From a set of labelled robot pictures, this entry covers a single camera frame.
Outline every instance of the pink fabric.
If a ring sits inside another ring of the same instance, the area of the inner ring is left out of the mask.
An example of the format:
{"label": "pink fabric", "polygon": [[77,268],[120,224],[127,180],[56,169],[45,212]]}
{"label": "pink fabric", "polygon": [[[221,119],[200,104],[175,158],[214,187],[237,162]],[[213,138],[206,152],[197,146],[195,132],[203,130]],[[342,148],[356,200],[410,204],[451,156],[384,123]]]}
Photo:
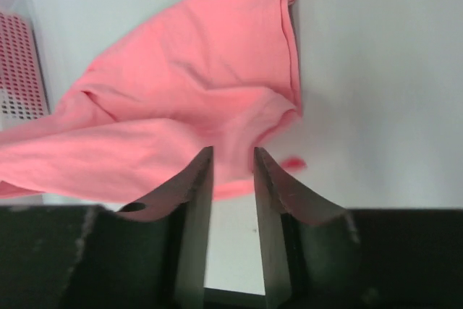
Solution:
{"label": "pink fabric", "polygon": [[184,0],[152,17],[51,116],[0,132],[0,196],[127,203],[207,145],[214,197],[252,192],[253,148],[301,114],[293,1]]}

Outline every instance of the laundry basket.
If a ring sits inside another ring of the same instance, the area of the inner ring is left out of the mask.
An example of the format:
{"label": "laundry basket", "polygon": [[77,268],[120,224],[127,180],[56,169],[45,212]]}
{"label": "laundry basket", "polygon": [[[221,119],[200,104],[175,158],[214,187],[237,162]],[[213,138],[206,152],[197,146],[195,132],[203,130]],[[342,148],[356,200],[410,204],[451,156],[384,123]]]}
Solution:
{"label": "laundry basket", "polygon": [[32,29],[1,10],[0,114],[3,130],[48,114]]}

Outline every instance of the pink basket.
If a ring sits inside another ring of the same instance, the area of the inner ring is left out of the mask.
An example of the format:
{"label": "pink basket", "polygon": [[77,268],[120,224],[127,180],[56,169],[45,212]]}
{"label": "pink basket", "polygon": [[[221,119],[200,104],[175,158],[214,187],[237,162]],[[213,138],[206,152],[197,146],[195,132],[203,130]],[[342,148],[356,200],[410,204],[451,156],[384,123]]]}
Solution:
{"label": "pink basket", "polygon": [[0,12],[0,108],[12,124],[48,114],[32,29],[6,12]]}

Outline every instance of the white table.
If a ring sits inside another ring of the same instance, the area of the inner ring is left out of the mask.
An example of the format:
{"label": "white table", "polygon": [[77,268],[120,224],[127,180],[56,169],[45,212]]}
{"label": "white table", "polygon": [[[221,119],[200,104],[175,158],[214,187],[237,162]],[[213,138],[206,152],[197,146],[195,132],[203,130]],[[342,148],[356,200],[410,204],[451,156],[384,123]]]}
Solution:
{"label": "white table", "polygon": [[[176,1],[17,0],[51,105],[94,56]],[[305,117],[271,153],[300,154],[297,177],[344,206],[463,206],[461,0],[299,0],[293,17]],[[215,203],[206,285],[263,293],[259,252],[253,197]]]}

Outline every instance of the pink towel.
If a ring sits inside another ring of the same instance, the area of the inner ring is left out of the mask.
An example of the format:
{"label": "pink towel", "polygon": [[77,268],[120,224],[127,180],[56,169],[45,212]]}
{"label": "pink towel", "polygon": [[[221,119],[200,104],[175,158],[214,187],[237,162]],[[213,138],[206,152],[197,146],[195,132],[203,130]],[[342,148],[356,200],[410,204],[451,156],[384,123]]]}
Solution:
{"label": "pink towel", "polygon": [[150,18],[51,116],[0,132],[0,196],[127,203],[208,145],[214,198],[252,192],[253,148],[301,114],[293,1],[184,0]]}

